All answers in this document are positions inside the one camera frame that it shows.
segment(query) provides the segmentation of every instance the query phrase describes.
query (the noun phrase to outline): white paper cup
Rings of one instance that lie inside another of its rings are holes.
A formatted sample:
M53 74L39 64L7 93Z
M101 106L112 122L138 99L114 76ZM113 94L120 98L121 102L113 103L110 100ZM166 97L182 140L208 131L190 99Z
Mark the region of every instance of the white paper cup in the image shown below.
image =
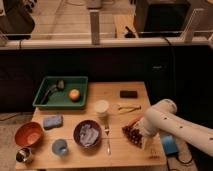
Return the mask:
M94 104L94 110L100 118L107 116L108 109L109 102L106 100L98 100Z

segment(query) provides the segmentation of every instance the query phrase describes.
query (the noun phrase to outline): cup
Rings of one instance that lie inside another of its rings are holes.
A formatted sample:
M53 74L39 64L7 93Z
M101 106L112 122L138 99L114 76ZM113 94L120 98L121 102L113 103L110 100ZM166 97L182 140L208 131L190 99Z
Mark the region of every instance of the cup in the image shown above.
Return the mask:
M16 161L20 163L31 163L34 159L34 155L30 148L22 148L16 153Z
M58 139L52 144L52 152L58 156L65 156L68 153L67 142L64 139Z
M106 100L98 100L94 104L94 110L98 114L98 117L103 118L108 114L109 102Z

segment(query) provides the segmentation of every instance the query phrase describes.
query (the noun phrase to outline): grapes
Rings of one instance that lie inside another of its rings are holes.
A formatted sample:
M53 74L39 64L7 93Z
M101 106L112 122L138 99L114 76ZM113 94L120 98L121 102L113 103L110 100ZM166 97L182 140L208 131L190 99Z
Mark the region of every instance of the grapes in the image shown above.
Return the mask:
M139 129L135 129L133 126L124 126L122 131L127 139L138 147L142 147L142 135Z

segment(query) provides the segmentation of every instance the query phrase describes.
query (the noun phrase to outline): cable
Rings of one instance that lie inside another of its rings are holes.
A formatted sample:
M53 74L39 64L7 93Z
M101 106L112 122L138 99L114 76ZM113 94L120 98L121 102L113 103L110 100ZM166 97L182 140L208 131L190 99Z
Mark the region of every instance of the cable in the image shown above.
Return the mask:
M170 167L169 167L169 163L168 163L168 160L167 160L166 165L167 165L167 168L168 168L168 170L169 170L169 171L180 171L179 169L175 169L175 168L170 169Z
M22 49L22 39L19 40L19 50L21 50L21 49Z
M180 159L180 156L179 156L179 155L175 156L175 158L177 159L177 161L179 161L179 162L180 162L181 164L183 164L183 165L188 165L188 164L190 164L190 163L192 162L192 160L193 160L193 157L191 157L188 161L183 161L183 160Z
M14 117L19 116L19 115L22 115L22 112L21 112L21 113L16 113L16 114L14 114L14 115L12 115L12 116L9 116L9 117L3 118L3 119L0 119L0 121L1 121L1 122L2 122L2 121L6 121L6 120L8 120L8 119L14 118Z
M171 42L164 36L162 36L162 38L168 43L168 45L170 46L171 48L171 53L172 53L172 57L173 57L173 88L174 88L174 98L175 100L177 100L177 82L176 82L176 56L175 56L175 52L174 52L174 48L173 48L173 45L171 44Z
M66 4L73 5L73 6L84 6L85 5L84 3L75 4L73 2L69 2L69 0L66 0Z

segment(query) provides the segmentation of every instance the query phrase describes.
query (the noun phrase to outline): metal cup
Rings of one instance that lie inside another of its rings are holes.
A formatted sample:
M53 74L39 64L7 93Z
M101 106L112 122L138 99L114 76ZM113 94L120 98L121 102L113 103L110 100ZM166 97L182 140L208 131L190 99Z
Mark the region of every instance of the metal cup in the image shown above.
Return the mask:
M58 139L52 144L52 152L58 156L64 156L68 153L67 142L64 139Z
M22 148L16 153L16 161L20 163L31 163L34 159L34 155L30 148Z

